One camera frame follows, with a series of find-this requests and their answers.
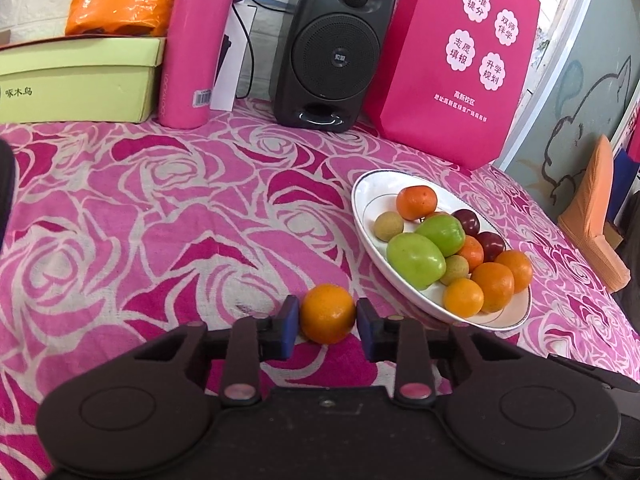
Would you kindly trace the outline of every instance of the orange chair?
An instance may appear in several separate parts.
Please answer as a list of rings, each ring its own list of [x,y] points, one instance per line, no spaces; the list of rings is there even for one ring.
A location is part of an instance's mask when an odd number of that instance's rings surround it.
[[[602,233],[612,181],[613,152],[609,139],[601,136],[574,200],[558,217],[558,227],[580,249],[609,292],[620,290],[631,279],[629,269]]]

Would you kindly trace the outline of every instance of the speaker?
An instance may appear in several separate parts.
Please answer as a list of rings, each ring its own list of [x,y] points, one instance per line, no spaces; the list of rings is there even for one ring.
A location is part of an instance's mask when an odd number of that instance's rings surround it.
[[[358,118],[396,0],[289,0],[271,75],[283,126],[344,132]]]

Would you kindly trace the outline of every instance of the box lid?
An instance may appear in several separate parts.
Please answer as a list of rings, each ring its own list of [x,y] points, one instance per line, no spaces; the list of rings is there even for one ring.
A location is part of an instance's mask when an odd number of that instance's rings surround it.
[[[0,47],[0,76],[76,66],[158,66],[164,38],[66,36]]]

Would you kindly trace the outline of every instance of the tablecloth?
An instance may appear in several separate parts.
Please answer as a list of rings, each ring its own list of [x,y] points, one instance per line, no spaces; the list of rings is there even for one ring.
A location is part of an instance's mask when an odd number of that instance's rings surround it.
[[[226,328],[270,314],[287,294],[331,282],[383,316],[437,323],[408,304],[360,245],[351,186],[364,172],[424,176],[489,217],[533,262],[533,307],[503,333],[640,379],[638,336],[583,257],[529,195],[492,166],[469,172],[380,139],[273,124],[265,102],[190,132],[143,124],[0,126],[19,182],[0,256],[0,478],[42,478],[38,402],[69,378],[203,319]],[[262,366],[262,382],[351,386],[393,380],[367,363],[357,332]],[[216,390],[214,364],[208,388]]]

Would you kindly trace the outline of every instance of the white plate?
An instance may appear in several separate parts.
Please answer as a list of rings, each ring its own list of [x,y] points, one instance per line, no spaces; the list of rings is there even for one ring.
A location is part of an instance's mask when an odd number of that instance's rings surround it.
[[[436,282],[425,290],[416,290],[392,269],[386,261],[386,243],[378,240],[373,234],[376,218],[385,211],[396,210],[396,196],[402,188],[408,186],[430,186],[438,196],[438,209],[453,213],[458,209],[471,209],[480,220],[480,231],[498,233],[491,222],[481,213],[463,202],[446,189],[424,178],[413,176],[402,171],[373,170],[361,176],[351,191],[351,206],[356,219],[356,231],[367,253],[380,272],[409,301],[421,308],[430,316],[446,323],[465,322],[496,332],[512,330],[525,322],[531,311],[531,287],[515,294],[510,303],[500,312],[494,314],[480,313],[463,319],[448,312],[442,306],[444,285]],[[404,222],[404,232],[412,232],[418,222]]]

